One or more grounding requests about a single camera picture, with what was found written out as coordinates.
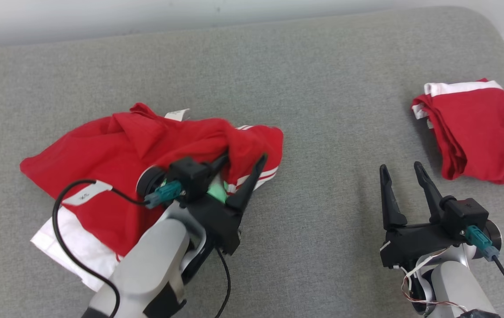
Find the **red cloth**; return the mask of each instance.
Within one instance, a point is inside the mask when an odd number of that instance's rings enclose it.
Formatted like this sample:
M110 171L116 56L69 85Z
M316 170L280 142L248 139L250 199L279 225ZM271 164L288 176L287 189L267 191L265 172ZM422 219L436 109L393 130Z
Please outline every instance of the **red cloth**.
M429 90L413 104L422 103L433 124L442 176L453 180L468 175L504 184L504 90L486 79L433 83Z
M24 159L20 170L51 197L84 178L101 180L137 197L137 180L151 165L167 169L187 156L211 162L227 148L230 165L223 171L227 183L238 185L238 179L250 175L263 153L268 154L268 161L262 179L271 178L282 159L282 146L283 133L275 127L238 130L224 119L173 121L137 103L129 113L113 114L70 131L39 155ZM83 187L70 191L68 197ZM126 255L163 213L161 208L137 207L109 191L78 207L66 207L87 231L119 255Z

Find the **white tag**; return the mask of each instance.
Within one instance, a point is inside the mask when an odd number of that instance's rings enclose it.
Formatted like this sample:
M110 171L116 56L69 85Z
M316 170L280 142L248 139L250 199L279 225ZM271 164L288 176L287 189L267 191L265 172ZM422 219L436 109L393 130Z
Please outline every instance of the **white tag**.
M418 103L417 105L411 106L413 109L413 114L415 114L416 119L422 119L428 116L428 112L423 110L424 104Z
M78 193L68 197L62 203L64 204L69 204L69 205L81 205L83 203L86 203L89 201L92 197L98 195L99 193L102 193L104 191L109 191L112 189L112 185L109 185L108 183L104 183L103 181L97 180L96 183L92 183Z
M189 108L171 111L171 112L167 113L164 116L164 118L173 119L174 121L184 121L185 119L189 118L189 111L188 110L189 110Z

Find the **white wall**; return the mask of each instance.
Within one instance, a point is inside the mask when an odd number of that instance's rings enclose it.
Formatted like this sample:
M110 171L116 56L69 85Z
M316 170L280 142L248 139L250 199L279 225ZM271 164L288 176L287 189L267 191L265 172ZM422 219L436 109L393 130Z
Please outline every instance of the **white wall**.
M0 45L458 5L504 37L504 0L0 0Z

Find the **black tape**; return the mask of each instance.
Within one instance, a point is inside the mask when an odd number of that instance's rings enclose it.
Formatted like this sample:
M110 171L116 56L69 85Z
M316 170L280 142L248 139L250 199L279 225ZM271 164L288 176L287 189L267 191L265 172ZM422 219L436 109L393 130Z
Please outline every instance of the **black tape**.
M109 316L106 316L106 314L89 307L81 318L109 318Z
M168 282L161 292L146 306L144 314L148 318L170 318L183 308L186 303L187 300L183 300L181 304L177 302L177 296Z
M491 312L486 312L484 310L470 310L461 314L459 318L501 318L498 314L492 314Z

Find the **gray cushion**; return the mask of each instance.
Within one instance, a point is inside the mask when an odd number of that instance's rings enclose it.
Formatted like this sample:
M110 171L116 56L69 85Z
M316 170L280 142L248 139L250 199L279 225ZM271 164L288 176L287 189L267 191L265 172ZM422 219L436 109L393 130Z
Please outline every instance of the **gray cushion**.
M18 165L135 102L159 114L191 108L193 119L276 125L286 135L278 175L255 193L242 244L227 258L224 317L413 316L401 273L379 257L378 168L388 165L410 222L428 219L413 172L419 160L441 193L484 205L504 238L504 185L442 179L434 137L409 109L424 83L483 77L504 87L504 43L461 8L0 48L0 318L85 310L92 292L28 241L53 200ZM477 260L473 272L504 316L496 266ZM212 254L177 317L214 316L225 288Z

